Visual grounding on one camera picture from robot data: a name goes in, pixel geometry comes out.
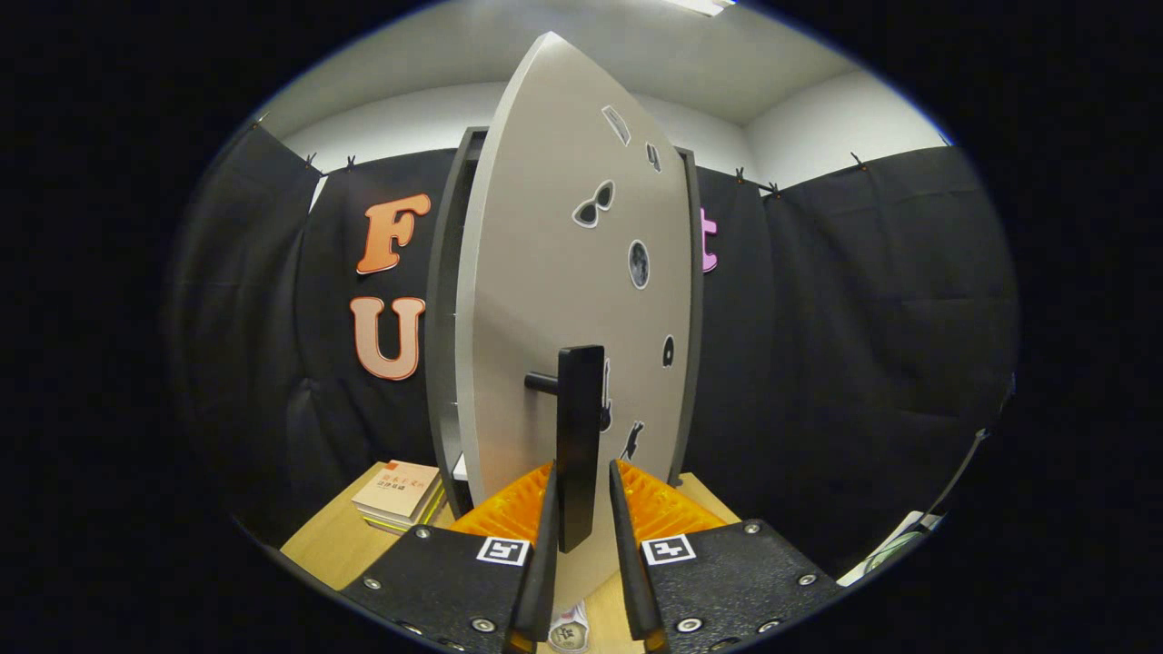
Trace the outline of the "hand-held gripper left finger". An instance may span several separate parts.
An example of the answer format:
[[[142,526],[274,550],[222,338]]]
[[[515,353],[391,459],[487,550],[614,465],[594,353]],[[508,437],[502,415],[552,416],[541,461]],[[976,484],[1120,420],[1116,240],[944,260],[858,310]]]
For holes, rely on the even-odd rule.
[[[552,621],[558,524],[548,462],[454,525],[407,529],[342,596],[438,653],[534,653]]]

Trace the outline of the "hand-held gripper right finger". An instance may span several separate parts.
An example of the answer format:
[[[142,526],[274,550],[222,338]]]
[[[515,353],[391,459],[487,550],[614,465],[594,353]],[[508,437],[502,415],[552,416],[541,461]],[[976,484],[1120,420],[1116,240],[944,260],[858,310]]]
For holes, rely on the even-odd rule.
[[[647,653],[755,653],[844,591],[768,521],[726,521],[625,460],[608,488],[627,620]]]

